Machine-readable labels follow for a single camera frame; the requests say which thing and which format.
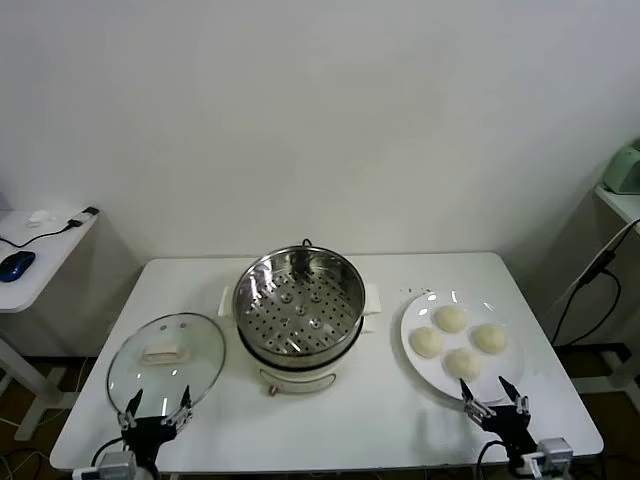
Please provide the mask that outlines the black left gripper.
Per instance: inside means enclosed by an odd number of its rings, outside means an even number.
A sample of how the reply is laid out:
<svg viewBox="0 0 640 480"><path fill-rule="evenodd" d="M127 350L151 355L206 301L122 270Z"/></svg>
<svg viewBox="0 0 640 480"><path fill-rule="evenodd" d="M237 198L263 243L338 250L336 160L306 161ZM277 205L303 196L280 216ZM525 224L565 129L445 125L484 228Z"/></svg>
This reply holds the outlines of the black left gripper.
<svg viewBox="0 0 640 480"><path fill-rule="evenodd" d="M161 478L156 466L160 447L176 438L176 429L183 429L192 418L190 386L184 389L179 405L169 415L145 417L135 420L143 395L143 389L128 401L123 412L117 415L125 445L133 452L137 466L155 480Z"/></svg>

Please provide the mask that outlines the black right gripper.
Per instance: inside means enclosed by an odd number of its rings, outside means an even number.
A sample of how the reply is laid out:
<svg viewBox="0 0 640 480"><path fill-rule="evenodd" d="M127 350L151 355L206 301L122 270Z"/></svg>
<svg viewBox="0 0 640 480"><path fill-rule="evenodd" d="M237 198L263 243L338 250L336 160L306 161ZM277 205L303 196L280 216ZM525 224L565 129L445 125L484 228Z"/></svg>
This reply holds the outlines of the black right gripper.
<svg viewBox="0 0 640 480"><path fill-rule="evenodd" d="M472 420L483 420L485 431L498 435L510 461L520 460L522 455L537 450L537 443L528 431L531 420L529 399L503 376L498 379L511 403L490 408L478 401L460 378L464 411Z"/></svg>

